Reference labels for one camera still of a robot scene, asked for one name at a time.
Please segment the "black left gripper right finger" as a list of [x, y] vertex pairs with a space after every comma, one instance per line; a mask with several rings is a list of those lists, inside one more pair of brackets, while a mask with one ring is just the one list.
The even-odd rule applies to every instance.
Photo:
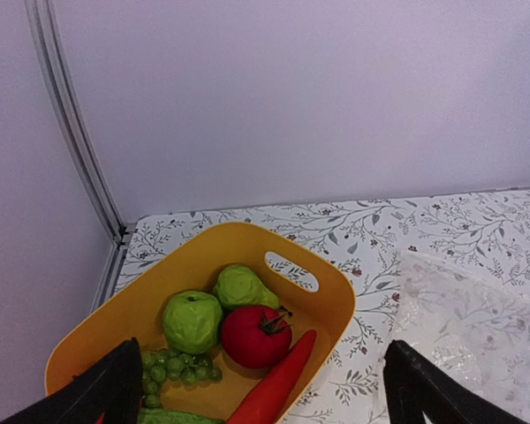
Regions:
[[385, 396], [391, 423], [519, 423], [452, 378], [407, 342], [385, 353]]

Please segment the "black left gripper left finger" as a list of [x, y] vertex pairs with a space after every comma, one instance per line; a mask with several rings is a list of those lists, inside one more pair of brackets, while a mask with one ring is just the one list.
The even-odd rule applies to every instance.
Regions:
[[56, 393], [4, 423], [136, 423], [142, 395], [136, 338], [125, 340]]

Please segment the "clear zip top bag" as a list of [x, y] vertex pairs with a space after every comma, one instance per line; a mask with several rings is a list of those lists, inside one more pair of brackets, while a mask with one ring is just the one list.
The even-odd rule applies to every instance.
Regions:
[[403, 252], [398, 281], [391, 339], [530, 423], [530, 301], [425, 254]]

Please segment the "green toy apple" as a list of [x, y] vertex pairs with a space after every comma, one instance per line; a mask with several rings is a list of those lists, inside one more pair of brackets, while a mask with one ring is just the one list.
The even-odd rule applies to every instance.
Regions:
[[218, 344], [223, 309], [204, 291], [182, 291], [163, 311], [163, 333], [169, 345], [188, 354], [209, 352]]

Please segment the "red toy tomato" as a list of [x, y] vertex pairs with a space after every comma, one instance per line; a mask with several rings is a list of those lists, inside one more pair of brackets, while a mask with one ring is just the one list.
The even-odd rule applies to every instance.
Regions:
[[271, 307], [246, 306], [230, 312], [221, 327], [224, 351], [238, 365], [249, 369], [271, 368], [288, 353], [292, 328]]

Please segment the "green toy pear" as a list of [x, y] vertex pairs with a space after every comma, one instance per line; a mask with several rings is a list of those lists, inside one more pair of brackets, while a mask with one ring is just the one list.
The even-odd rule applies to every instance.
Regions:
[[266, 306], [279, 309], [281, 302], [250, 268], [232, 264], [216, 279], [213, 293], [223, 308], [233, 310], [245, 306]]

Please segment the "green toy cucumber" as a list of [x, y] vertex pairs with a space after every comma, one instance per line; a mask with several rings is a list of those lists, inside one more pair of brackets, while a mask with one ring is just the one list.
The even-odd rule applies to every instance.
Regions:
[[161, 408], [142, 408], [138, 415], [138, 424], [224, 424], [224, 420], [212, 419], [202, 415], [170, 411]]

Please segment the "green toy grape bunch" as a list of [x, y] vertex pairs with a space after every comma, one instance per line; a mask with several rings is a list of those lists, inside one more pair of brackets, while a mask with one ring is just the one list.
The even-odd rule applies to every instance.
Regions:
[[142, 404], [146, 408], [160, 408], [163, 385], [167, 382], [194, 386], [198, 383], [221, 382], [222, 370], [206, 354], [188, 354], [174, 348], [142, 351]]

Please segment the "yellow plastic basket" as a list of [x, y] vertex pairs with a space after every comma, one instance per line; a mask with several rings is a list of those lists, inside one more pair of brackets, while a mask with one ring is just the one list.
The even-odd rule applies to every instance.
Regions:
[[219, 272], [240, 263], [252, 269], [292, 312], [293, 337], [317, 333], [309, 361], [280, 410], [284, 417], [311, 385], [354, 315], [352, 284], [335, 266], [302, 246], [251, 223], [222, 223], [184, 243], [71, 331], [53, 350], [44, 381], [51, 395], [121, 342], [166, 345], [163, 310], [186, 290], [208, 291]]

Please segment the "red toy chili pepper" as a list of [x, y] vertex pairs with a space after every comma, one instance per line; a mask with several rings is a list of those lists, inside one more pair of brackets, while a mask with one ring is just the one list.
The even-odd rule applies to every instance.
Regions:
[[275, 423], [310, 359], [316, 338], [315, 330], [305, 332], [287, 356], [246, 395], [226, 422]]

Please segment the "floral tablecloth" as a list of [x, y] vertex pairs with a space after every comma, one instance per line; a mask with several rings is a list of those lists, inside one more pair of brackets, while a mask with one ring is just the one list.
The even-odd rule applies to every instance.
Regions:
[[258, 224], [336, 265], [356, 313], [289, 423], [384, 423], [378, 357], [399, 300], [399, 254], [432, 254], [530, 299], [530, 190], [398, 200], [320, 202], [147, 216], [135, 225], [117, 289], [188, 239], [224, 222]]

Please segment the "left aluminium frame post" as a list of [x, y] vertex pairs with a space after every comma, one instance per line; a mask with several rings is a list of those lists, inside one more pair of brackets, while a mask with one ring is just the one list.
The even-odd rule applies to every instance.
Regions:
[[92, 207], [110, 240], [110, 253], [91, 310], [115, 293], [123, 267], [130, 225], [125, 223], [102, 173], [72, 84], [52, 1], [26, 1], [26, 13], [49, 98], [65, 145]]

